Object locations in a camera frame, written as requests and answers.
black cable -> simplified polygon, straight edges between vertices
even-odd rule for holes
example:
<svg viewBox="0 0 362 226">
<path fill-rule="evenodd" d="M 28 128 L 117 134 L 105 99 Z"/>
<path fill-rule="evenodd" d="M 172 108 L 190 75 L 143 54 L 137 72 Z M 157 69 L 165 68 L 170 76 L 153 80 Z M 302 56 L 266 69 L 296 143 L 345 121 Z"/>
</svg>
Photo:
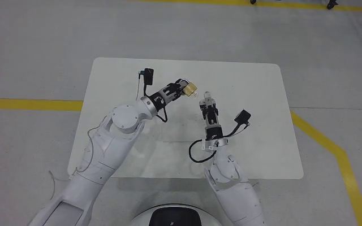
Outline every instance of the black cable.
<svg viewBox="0 0 362 226">
<path fill-rule="evenodd" d="M 146 94 L 146 89 L 147 89 L 147 85 L 144 84 L 144 85 L 143 85 L 143 95 L 146 96 L 146 97 L 148 97 L 147 94 Z"/>
<path fill-rule="evenodd" d="M 240 128 L 240 126 L 242 126 L 242 125 L 241 125 L 241 124 L 238 124 L 230 134 L 228 134 L 228 135 L 226 135 L 226 136 L 224 136 L 224 137 L 232 137 L 232 136 L 236 133 L 236 131 L 238 131 L 238 129 Z"/>
<path fill-rule="evenodd" d="M 205 158 L 205 159 L 203 159 L 203 160 L 196 160 L 196 159 L 194 159 L 193 157 L 192 157 L 192 155 L 191 155 L 191 149 L 192 149 L 192 147 L 193 147 L 193 145 L 195 145 L 196 143 L 198 143 L 198 142 L 200 142 L 201 140 L 196 140 L 196 141 L 194 141 L 191 145 L 190 145 L 190 147 L 188 147 L 188 156 L 190 157 L 190 159 L 193 161 L 193 162 L 195 162 L 195 163 L 203 163 L 203 162 L 206 162 L 207 160 L 210 160 L 212 157 L 214 157 L 214 155 L 216 154 L 216 150 L 212 153 L 212 155 L 210 155 L 209 157 L 207 157 L 207 158 Z"/>
<path fill-rule="evenodd" d="M 165 114 L 165 119 L 163 119 L 161 116 L 156 115 L 159 119 L 161 119 L 161 121 L 163 121 L 164 123 L 168 121 L 167 118 L 167 113 L 166 113 L 166 107 L 163 108 L 163 113 Z"/>
<path fill-rule="evenodd" d="M 239 129 L 241 126 L 242 126 L 241 124 L 238 124 L 231 133 L 229 133 L 228 135 L 226 135 L 226 136 L 224 136 L 224 137 L 231 137 L 232 135 L 234 135 L 234 133 L 236 133 L 236 131 L 238 131 L 238 129 Z"/>
</svg>

robot forearm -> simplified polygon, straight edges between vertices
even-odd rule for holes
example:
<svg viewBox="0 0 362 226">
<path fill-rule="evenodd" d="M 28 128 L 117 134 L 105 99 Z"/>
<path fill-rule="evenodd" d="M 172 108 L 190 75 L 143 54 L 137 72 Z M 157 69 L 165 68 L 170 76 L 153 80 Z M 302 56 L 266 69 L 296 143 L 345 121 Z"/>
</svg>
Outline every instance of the robot forearm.
<svg viewBox="0 0 362 226">
<path fill-rule="evenodd" d="M 214 150 L 213 163 L 205 169 L 204 175 L 212 187 L 225 214 L 235 226 L 265 225 L 262 209 L 254 188 L 244 176 L 240 165 L 232 155 L 228 154 L 228 138 L 233 136 L 238 128 L 245 124 L 249 126 L 251 115 L 243 110 L 235 121 L 238 125 L 228 135 L 224 136 L 218 121 L 216 102 L 209 92 L 200 101 L 202 115 L 206 120 L 206 140 L 203 149 Z"/>
</svg>

gold padlock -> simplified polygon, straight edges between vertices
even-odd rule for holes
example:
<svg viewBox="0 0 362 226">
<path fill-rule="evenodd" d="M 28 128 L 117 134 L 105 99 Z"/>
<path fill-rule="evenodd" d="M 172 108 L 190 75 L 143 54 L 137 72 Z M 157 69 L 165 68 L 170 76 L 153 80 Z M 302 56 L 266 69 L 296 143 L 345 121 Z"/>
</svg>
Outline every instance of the gold padlock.
<svg viewBox="0 0 362 226">
<path fill-rule="evenodd" d="M 190 82 L 185 88 L 183 88 L 183 92 L 186 96 L 191 96 L 195 91 L 196 91 L 197 87 Z"/>
</svg>

floor marking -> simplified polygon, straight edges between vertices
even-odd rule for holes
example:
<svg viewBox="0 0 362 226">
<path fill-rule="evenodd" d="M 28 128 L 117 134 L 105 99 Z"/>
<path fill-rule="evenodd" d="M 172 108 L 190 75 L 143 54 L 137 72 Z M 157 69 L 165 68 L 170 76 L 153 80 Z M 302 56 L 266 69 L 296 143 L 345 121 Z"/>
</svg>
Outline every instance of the floor marking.
<svg viewBox="0 0 362 226">
<path fill-rule="evenodd" d="M 81 111 L 83 101 L 61 101 L 47 99 L 0 99 L 0 109 L 42 110 L 42 111 Z M 362 226 L 362 195 L 357 180 L 348 161 L 346 152 L 321 132 L 313 128 L 293 111 L 290 111 L 294 125 L 330 151 L 337 159 L 344 185 L 350 198 L 358 226 Z"/>
<path fill-rule="evenodd" d="M 0 99 L 0 109 L 81 111 L 83 101 L 61 101 L 49 99 Z"/>
<path fill-rule="evenodd" d="M 309 10 L 327 10 L 327 4 L 312 4 L 301 2 L 264 2 L 257 1 L 254 5 L 250 4 L 250 0 L 135 0 L 140 2 L 167 2 L 167 3 L 195 3 L 195 4 L 212 4 L 212 5 L 233 5 L 233 6 L 261 6 L 276 8 L 301 8 Z M 362 12 L 361 6 L 335 6 L 333 11 L 356 11 Z"/>
<path fill-rule="evenodd" d="M 352 167 L 348 161 L 347 153 L 338 145 L 336 145 L 329 138 L 324 136 L 321 132 L 314 129 L 309 123 L 304 121 L 296 113 L 290 111 L 294 125 L 296 125 L 305 134 L 315 140 L 322 147 L 331 152 L 337 159 L 339 170 L 341 171 L 344 185 L 350 201 L 353 211 L 357 219 L 358 226 L 362 226 L 362 195 L 358 188 L 357 180 L 353 174 Z"/>
</svg>

wire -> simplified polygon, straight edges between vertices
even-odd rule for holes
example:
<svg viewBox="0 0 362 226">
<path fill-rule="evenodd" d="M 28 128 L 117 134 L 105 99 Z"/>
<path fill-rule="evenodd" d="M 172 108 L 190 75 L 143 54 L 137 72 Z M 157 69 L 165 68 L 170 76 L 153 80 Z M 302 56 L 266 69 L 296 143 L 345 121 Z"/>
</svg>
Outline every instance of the wire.
<svg viewBox="0 0 362 226">
<path fill-rule="evenodd" d="M 238 131 L 238 129 L 241 127 L 241 124 L 236 125 L 236 127 L 234 128 L 234 130 L 229 133 L 228 135 L 224 136 L 224 137 L 231 137 L 232 135 L 234 135 L 236 133 L 236 131 Z"/>
<path fill-rule="evenodd" d="M 138 76 L 138 85 L 137 85 L 137 96 L 136 96 L 136 101 L 138 99 L 138 93 L 140 91 L 140 76 Z"/>
<path fill-rule="evenodd" d="M 216 154 L 216 150 L 212 153 L 212 155 L 210 155 L 209 157 L 207 157 L 207 158 L 205 158 L 205 159 L 202 159 L 202 160 L 196 160 L 196 159 L 194 159 L 193 157 L 192 157 L 192 155 L 191 155 L 191 149 L 192 149 L 192 147 L 193 147 L 193 145 L 195 145 L 195 144 L 197 144 L 198 142 L 200 142 L 201 140 L 196 140 L 196 141 L 194 141 L 191 145 L 190 145 L 190 147 L 188 147 L 188 156 L 190 157 L 190 159 L 193 161 L 193 162 L 195 162 L 195 163 L 203 163 L 203 162 L 206 162 L 207 160 L 210 160 L 212 157 L 214 157 L 215 156 L 215 154 Z"/>
<path fill-rule="evenodd" d="M 101 123 L 99 124 L 99 126 L 94 127 L 94 128 L 92 128 L 92 129 L 90 129 L 90 130 L 87 131 L 87 135 L 88 135 L 88 138 L 89 138 L 89 141 L 90 141 L 90 145 L 92 146 L 92 155 L 90 156 L 90 161 L 89 161 L 88 165 L 86 166 L 86 168 L 85 168 L 84 170 L 79 171 L 79 170 L 78 170 L 78 167 L 76 167 L 75 171 L 77 171 L 78 173 L 82 173 L 82 172 L 86 171 L 86 170 L 89 168 L 89 166 L 91 165 L 91 162 L 92 162 L 92 160 L 93 160 L 93 156 L 94 156 L 94 144 L 93 144 L 93 139 L 92 139 L 91 136 L 89 135 L 89 132 L 92 131 L 92 130 L 94 130 L 94 129 L 98 129 L 98 128 L 101 126 L 102 122 L 104 121 L 104 119 L 105 119 L 106 117 L 107 117 L 107 116 L 104 116 L 104 118 L 103 118 L 103 120 L 101 121 Z"/>
<path fill-rule="evenodd" d="M 161 121 L 163 121 L 164 123 L 168 121 L 167 118 L 167 113 L 166 113 L 166 107 L 163 108 L 163 113 L 165 114 L 165 119 L 163 119 L 161 116 L 156 115 L 159 119 L 161 119 Z"/>
<path fill-rule="evenodd" d="M 233 137 L 233 136 L 241 133 L 242 131 L 244 131 L 246 128 L 248 128 L 249 125 L 247 124 L 247 125 L 244 127 L 244 129 L 242 129 L 241 131 L 239 131 L 238 133 L 236 133 L 236 131 L 238 131 L 238 129 L 240 128 L 240 126 L 242 126 L 241 124 L 238 124 L 231 133 L 229 133 L 228 135 L 226 135 L 226 136 L 224 136 L 224 137 Z"/>
<path fill-rule="evenodd" d="M 144 84 L 144 85 L 143 85 L 143 95 L 145 95 L 146 97 L 148 97 L 148 95 L 146 94 L 146 89 L 147 89 L 147 85 Z"/>
<path fill-rule="evenodd" d="M 238 135 L 239 133 L 241 133 L 242 131 L 244 131 L 247 127 L 248 127 L 248 125 L 247 125 L 246 127 L 244 127 L 244 129 L 240 130 L 240 131 L 237 132 L 236 134 L 231 135 L 230 137 L 234 137 L 235 135 Z"/>
</svg>

